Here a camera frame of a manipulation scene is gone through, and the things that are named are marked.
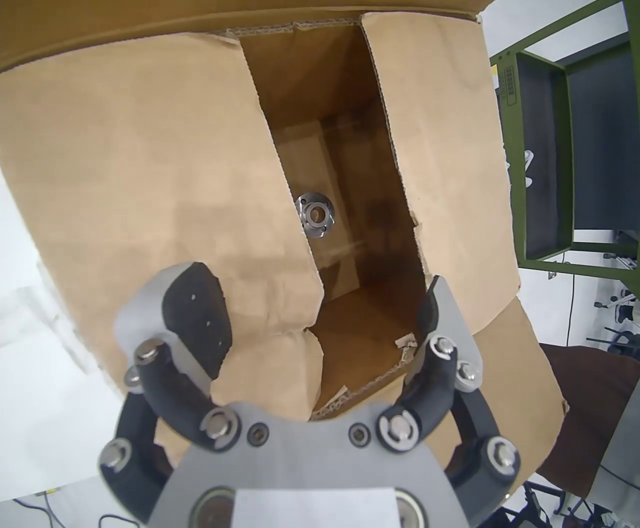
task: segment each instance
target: screw head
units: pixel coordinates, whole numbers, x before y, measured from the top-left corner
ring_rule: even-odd
[[[114,438],[100,452],[99,464],[119,473],[130,458],[131,443],[126,438]]]
[[[209,418],[205,430],[207,432],[207,436],[211,438],[211,440],[215,440],[227,434],[229,431],[229,421],[222,413],[214,414]]]
[[[269,440],[269,427],[267,424],[258,422],[253,424],[247,431],[246,441],[249,442],[249,445],[260,447],[266,444],[267,440]]]
[[[355,447],[367,447],[371,441],[371,432],[365,424],[355,423],[349,428],[349,441]]]
[[[474,381],[476,378],[476,370],[469,363],[460,363],[458,375],[463,380]]]
[[[100,464],[113,468],[124,460],[124,456],[124,449],[117,445],[109,444],[100,453]]]
[[[494,453],[495,461],[502,467],[513,467],[516,463],[515,450],[507,444],[498,444]]]
[[[406,440],[411,436],[412,427],[402,415],[396,415],[389,420],[389,433],[398,440]]]
[[[438,340],[436,341],[436,348],[439,350],[439,352],[442,352],[447,356],[451,355],[456,349],[454,344],[446,337],[438,338]]]

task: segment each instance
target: bolt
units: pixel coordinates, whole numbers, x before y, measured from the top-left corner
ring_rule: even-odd
[[[495,461],[502,467],[513,467],[516,463],[516,453],[507,444],[498,444],[493,454]]]
[[[473,381],[476,378],[476,370],[469,363],[460,363],[458,375],[463,380]]]
[[[107,444],[100,453],[100,464],[110,468],[116,467],[125,458],[125,451],[115,444]]]
[[[207,422],[207,436],[215,440],[227,434],[229,421],[224,414],[214,414]]]
[[[396,440],[406,440],[411,436],[411,432],[411,424],[404,416],[398,414],[389,421],[389,433]]]
[[[436,341],[436,348],[439,352],[446,354],[447,356],[452,354],[456,349],[453,343],[446,337],[438,338],[438,340]]]

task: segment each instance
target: white wall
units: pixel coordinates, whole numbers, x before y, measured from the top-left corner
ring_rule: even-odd
[[[0,500],[97,474],[120,411],[0,173]]]
[[[482,13],[489,57],[589,3],[590,0],[494,0]],[[620,2],[528,50],[555,61],[626,30],[627,20]]]

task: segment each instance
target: black cable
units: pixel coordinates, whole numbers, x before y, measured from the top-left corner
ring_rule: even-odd
[[[573,315],[573,300],[575,299],[575,274],[571,286],[571,308],[569,309],[569,325],[566,328],[566,345],[569,346],[569,334],[571,332],[571,317]]]
[[[634,483],[629,482],[628,480],[625,480],[622,477],[619,477],[618,475],[616,475],[613,471],[611,471],[610,469],[605,468],[602,464],[600,464],[600,468],[604,469],[609,475],[611,475],[613,478],[618,479],[620,482],[625,483],[627,486],[629,486],[630,488],[633,488],[637,491],[640,492],[640,488],[638,486],[636,486]]]
[[[60,524],[62,528],[67,528],[65,525],[62,524],[62,521],[58,518],[58,516],[55,513],[53,513],[53,508],[49,504],[49,492],[44,492],[44,502],[47,503],[47,508],[49,509],[49,513],[53,516],[56,522]]]
[[[17,504],[20,504],[20,506],[22,506],[23,508],[37,509],[39,511],[43,511],[47,515],[47,518],[49,519],[49,528],[53,528],[53,519],[51,518],[51,514],[46,508],[43,508],[42,506],[36,506],[34,504],[27,504],[26,502],[22,502],[21,500],[18,500],[18,499],[14,499],[13,501],[16,502]]]
[[[140,523],[131,519],[127,519],[125,517],[121,517],[120,515],[114,515],[112,513],[106,513],[102,517],[98,519],[98,528],[102,528],[102,520],[103,519],[118,519],[124,522],[128,522],[136,526],[136,528],[140,528]]]

